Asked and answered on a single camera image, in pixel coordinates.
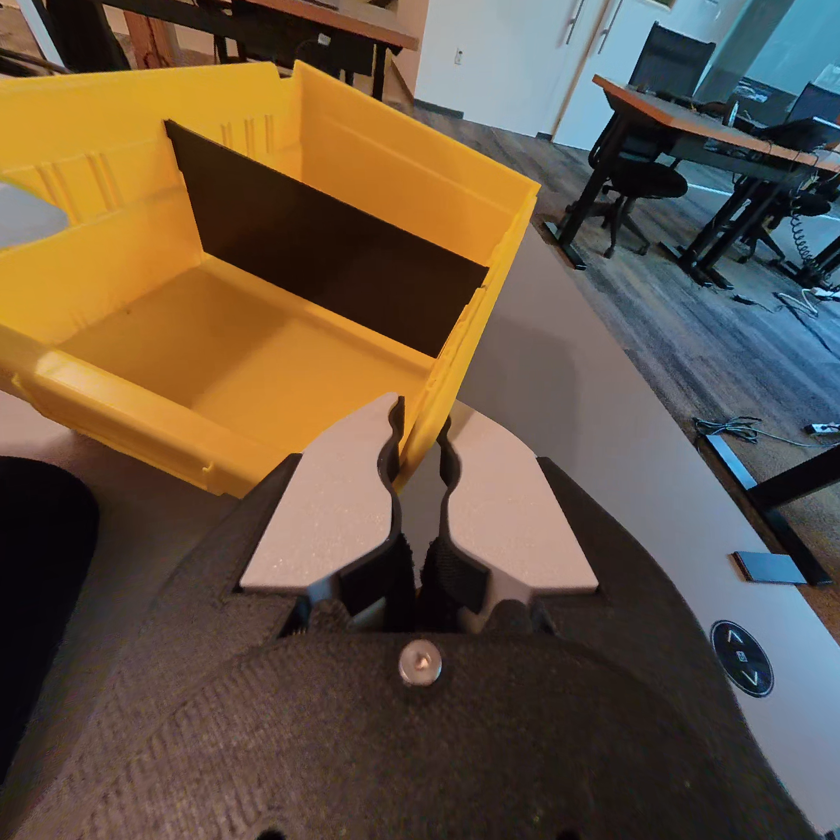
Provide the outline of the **black padded wrist rest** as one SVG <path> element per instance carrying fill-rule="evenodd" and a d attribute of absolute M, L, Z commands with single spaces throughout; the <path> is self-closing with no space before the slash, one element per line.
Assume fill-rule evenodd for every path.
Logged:
<path fill-rule="evenodd" d="M 1 457 L 2 783 L 87 578 L 99 519 L 70 472 Z"/>

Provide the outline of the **yellow plastic bin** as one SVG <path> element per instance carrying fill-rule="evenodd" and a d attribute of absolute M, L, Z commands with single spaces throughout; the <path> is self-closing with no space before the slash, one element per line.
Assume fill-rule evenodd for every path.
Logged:
<path fill-rule="evenodd" d="M 203 251 L 163 122 L 488 268 L 428 356 Z M 445 425 L 539 185 L 298 62 L 6 79 L 2 184 L 69 226 L 2 250 L 2 389 L 242 498 L 375 398 L 404 398 L 396 486 Z"/>

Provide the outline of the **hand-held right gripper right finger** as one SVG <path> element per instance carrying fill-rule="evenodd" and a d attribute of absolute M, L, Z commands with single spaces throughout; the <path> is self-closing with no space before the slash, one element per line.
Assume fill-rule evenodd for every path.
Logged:
<path fill-rule="evenodd" d="M 598 580 L 537 456 L 462 402 L 442 431 L 440 537 L 452 596 L 588 595 Z"/>

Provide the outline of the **wooden table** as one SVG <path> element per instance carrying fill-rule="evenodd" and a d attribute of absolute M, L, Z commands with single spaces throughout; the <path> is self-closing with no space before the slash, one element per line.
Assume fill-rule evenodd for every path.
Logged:
<path fill-rule="evenodd" d="M 371 79 L 371 95 L 382 102 L 389 56 L 419 47 L 419 37 L 396 11 L 366 2 L 98 2 L 122 12 L 138 69 L 178 67 L 177 28 L 210 39 L 221 64 L 265 59 L 282 69 L 310 54 L 352 86 Z"/>

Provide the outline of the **long office table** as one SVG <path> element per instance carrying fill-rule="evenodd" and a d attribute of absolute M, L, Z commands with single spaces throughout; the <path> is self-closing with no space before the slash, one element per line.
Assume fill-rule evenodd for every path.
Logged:
<path fill-rule="evenodd" d="M 593 81 L 605 93 L 613 116 L 596 142 L 592 174 L 578 209 L 593 209 L 604 185 L 615 185 L 613 170 L 622 159 L 627 138 L 637 137 L 643 130 L 652 130 L 662 141 L 662 154 L 739 176 L 734 193 L 688 246 L 665 246 L 676 264 L 701 287 L 732 289 L 716 269 L 719 258 L 783 188 L 798 188 L 815 174 L 838 174 L 837 150 L 820 145 L 796 149 L 788 143 L 785 125 L 770 138 L 755 136 L 654 93 L 599 75 Z"/>

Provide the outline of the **grey desk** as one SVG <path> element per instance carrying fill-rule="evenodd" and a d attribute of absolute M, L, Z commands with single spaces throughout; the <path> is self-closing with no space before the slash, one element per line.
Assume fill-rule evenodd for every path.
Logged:
<path fill-rule="evenodd" d="M 762 540 L 530 227 L 461 386 L 462 403 L 548 456 L 650 552 L 708 634 L 746 629 L 771 693 L 732 688 L 773 770 L 819 833 L 838 829 L 838 645 L 805 595 L 746 582 Z M 123 641 L 175 562 L 233 507 L 2 393 L 2 455 L 68 470 L 93 491 L 100 543 L 36 717 L 7 777 L 2 825 L 52 781 Z"/>

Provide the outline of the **black bin divider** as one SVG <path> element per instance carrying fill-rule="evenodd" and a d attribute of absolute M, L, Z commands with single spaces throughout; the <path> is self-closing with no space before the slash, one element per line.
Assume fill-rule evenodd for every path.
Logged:
<path fill-rule="evenodd" d="M 428 356 L 488 268 L 163 122 L 204 253 Z"/>

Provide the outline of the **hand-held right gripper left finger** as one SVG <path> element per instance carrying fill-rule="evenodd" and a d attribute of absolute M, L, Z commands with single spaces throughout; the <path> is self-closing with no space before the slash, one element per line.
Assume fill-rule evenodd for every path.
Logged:
<path fill-rule="evenodd" d="M 302 452 L 245 567 L 243 592 L 362 594 L 365 567 L 402 532 L 393 482 L 404 398 L 387 392 L 327 428 Z"/>

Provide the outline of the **round black desk controller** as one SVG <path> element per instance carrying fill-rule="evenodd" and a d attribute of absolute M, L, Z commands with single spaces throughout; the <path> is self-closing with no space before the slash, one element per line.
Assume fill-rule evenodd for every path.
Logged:
<path fill-rule="evenodd" d="M 753 698 L 767 697 L 774 670 L 758 640 L 742 626 L 726 620 L 712 624 L 710 645 L 731 683 Z"/>

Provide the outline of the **black office chair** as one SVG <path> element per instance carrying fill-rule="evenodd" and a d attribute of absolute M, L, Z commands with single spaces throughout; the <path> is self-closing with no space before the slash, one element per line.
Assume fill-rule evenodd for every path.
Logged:
<path fill-rule="evenodd" d="M 694 103 L 694 92 L 708 60 L 716 46 L 670 30 L 655 23 L 637 59 L 628 86 L 675 102 L 683 107 Z M 657 158 L 664 152 L 665 132 L 662 129 L 639 125 L 631 129 L 613 163 L 603 186 L 603 193 L 615 192 L 612 203 L 596 203 L 589 217 L 601 217 L 602 227 L 610 229 L 610 244 L 604 257 L 613 257 L 620 228 L 629 229 L 642 246 L 638 254 L 644 256 L 650 241 L 630 217 L 639 199 L 660 200 L 677 198 L 688 190 L 685 178 L 671 172 Z"/>

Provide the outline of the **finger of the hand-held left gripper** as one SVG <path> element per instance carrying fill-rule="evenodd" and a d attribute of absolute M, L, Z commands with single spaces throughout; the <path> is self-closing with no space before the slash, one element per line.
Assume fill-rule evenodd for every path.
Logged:
<path fill-rule="evenodd" d="M 1 250 L 31 244 L 69 226 L 65 211 L 13 184 L 1 184 Z"/>

